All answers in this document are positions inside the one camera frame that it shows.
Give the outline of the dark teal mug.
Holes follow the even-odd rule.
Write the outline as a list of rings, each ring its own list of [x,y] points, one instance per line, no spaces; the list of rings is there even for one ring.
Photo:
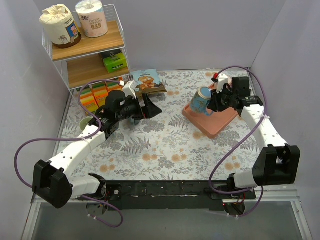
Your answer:
[[[140,123],[140,119],[135,119],[135,118],[130,118],[130,123],[135,126],[138,125]]]

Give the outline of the patterned blue mug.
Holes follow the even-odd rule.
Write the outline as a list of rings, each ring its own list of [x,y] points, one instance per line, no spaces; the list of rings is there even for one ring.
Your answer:
[[[211,101],[211,89],[206,86],[199,87],[190,101],[189,107],[196,114],[211,116],[214,111],[208,112],[208,105]]]

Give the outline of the green mug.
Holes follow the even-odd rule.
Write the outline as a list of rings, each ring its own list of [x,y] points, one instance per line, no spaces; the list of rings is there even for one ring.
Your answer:
[[[79,128],[83,131],[91,120],[91,117],[83,118],[79,123]]]

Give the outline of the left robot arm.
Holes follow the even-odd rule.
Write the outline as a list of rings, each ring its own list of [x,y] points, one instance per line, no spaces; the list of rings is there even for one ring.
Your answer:
[[[106,97],[94,118],[80,134],[80,140],[71,143],[48,161],[39,160],[33,171],[32,191],[53,207],[60,209],[71,198],[84,196],[95,200],[107,199],[107,182],[95,173],[73,178],[77,166],[99,145],[104,143],[123,120],[152,119],[162,113],[148,97],[142,95],[144,106],[137,98],[114,90]]]

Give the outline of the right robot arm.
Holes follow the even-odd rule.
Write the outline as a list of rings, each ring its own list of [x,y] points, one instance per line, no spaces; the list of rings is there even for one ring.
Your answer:
[[[225,74],[216,73],[212,81],[215,89],[211,91],[208,108],[216,113],[229,108],[237,111],[253,132],[260,149],[251,170],[228,177],[227,195],[237,199],[248,188],[293,184],[301,151],[296,145],[289,145],[277,132],[266,115],[262,100],[251,94],[249,78],[234,77],[228,83],[229,78]]]

